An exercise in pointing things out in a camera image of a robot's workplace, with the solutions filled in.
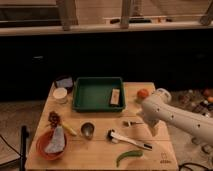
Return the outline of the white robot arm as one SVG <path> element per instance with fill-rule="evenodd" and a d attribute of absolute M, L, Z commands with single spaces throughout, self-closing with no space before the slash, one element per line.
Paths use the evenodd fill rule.
<path fill-rule="evenodd" d="M 141 102 L 143 121 L 154 129 L 162 120 L 213 146 L 213 118 L 173 107 L 171 99 L 166 89 L 156 89 Z"/>

